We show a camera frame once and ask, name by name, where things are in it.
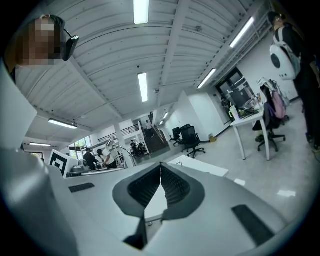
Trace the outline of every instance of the gray floor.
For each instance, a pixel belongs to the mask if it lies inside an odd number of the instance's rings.
[[[287,114],[290,121],[274,130],[275,134],[285,135],[286,141],[277,143],[279,152],[270,145],[270,161],[266,160],[265,147],[261,152],[257,151],[257,133],[252,131],[251,124],[239,127],[246,160],[242,159],[233,128],[220,135],[216,142],[201,144],[206,154],[197,153],[195,158],[228,169],[228,179],[245,181],[246,189],[269,203],[290,222],[312,203],[320,183],[320,163],[306,140],[301,101],[295,101],[287,109]],[[169,162],[187,154],[186,151],[181,153],[181,146],[173,147],[173,142],[169,144],[170,151],[143,163]],[[279,191],[283,191],[284,196],[279,195]]]

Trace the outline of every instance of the ceiling light fixture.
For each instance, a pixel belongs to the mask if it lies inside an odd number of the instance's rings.
[[[149,0],[133,0],[134,24],[146,24],[149,21]]]
[[[30,142],[30,145],[31,146],[51,147],[51,144],[34,143],[34,142]]]
[[[209,78],[216,72],[217,70],[214,68],[210,71],[210,73],[203,79],[203,81],[199,84],[197,89],[200,89],[202,86],[205,85],[205,83],[209,80]]]
[[[148,101],[147,73],[138,74],[142,102]]]
[[[70,129],[77,129],[78,128],[75,125],[71,125],[71,124],[68,124],[68,123],[65,123],[65,122],[61,122],[61,121],[55,120],[53,118],[50,118],[48,122],[51,123],[51,124],[54,124],[54,125],[67,127],[67,128],[70,128]]]
[[[235,37],[235,39],[230,44],[231,48],[234,48],[238,41],[244,36],[250,26],[254,23],[255,19],[251,17],[248,22],[244,25],[243,29],[241,29],[240,33]]]

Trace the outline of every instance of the black office chair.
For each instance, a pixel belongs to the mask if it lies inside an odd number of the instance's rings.
[[[181,132],[182,139],[180,140],[179,145],[185,145],[185,144],[186,144],[186,142],[185,142],[185,140],[184,140],[184,134],[185,134],[185,131],[188,130],[188,128],[190,128],[190,127],[191,127],[191,125],[188,123],[188,124],[186,124],[186,125],[184,125],[184,126],[182,126],[182,127],[180,128],[180,132]],[[184,152],[185,150],[186,150],[186,152],[189,152],[189,149],[186,148],[186,147],[184,147],[184,149],[182,150],[182,152]]]
[[[282,120],[277,118],[274,114],[275,111],[273,110],[274,109],[274,105],[273,105],[273,102],[272,102],[272,98],[271,98],[271,94],[270,94],[270,91],[268,88],[264,88],[264,87],[261,87],[261,90],[263,91],[263,93],[265,94],[266,98],[267,98],[267,103],[264,104],[264,114],[263,114],[263,120],[264,120],[264,123],[265,123],[265,127],[266,127],[266,130],[268,131],[268,140],[270,142],[272,142],[274,148],[275,148],[275,152],[278,152],[279,149],[278,149],[278,146],[275,142],[274,139],[277,139],[277,138],[283,138],[283,141],[285,142],[286,141],[286,136],[285,135],[275,135],[274,134],[274,129],[278,129],[282,123]],[[254,127],[252,128],[253,131],[261,131],[262,130],[262,127],[261,127],[261,123],[259,121],[256,122],[256,124],[254,125]],[[261,149],[260,147],[262,145],[264,145],[266,143],[266,141],[264,140],[263,138],[263,141],[259,144],[258,146],[258,151],[260,152]]]
[[[196,148],[200,144],[200,139],[194,126],[190,126],[189,128],[182,130],[182,132],[185,149],[193,149],[193,151],[187,155],[188,157],[193,154],[192,158],[194,159],[197,152],[206,153],[203,147]]]
[[[172,129],[172,133],[173,133],[173,141],[175,141],[175,143],[173,143],[173,146],[175,147],[175,145],[181,141],[180,128],[177,127],[177,128]]]

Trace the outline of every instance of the window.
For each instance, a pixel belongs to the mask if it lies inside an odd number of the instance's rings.
[[[41,152],[26,152],[26,153],[33,155],[37,158],[44,158],[44,154],[42,154]]]
[[[70,157],[81,160],[84,158],[83,150],[91,147],[90,136],[78,140],[69,146]]]
[[[85,137],[85,144],[86,144],[87,148],[91,147],[91,140],[90,140],[90,136]]]

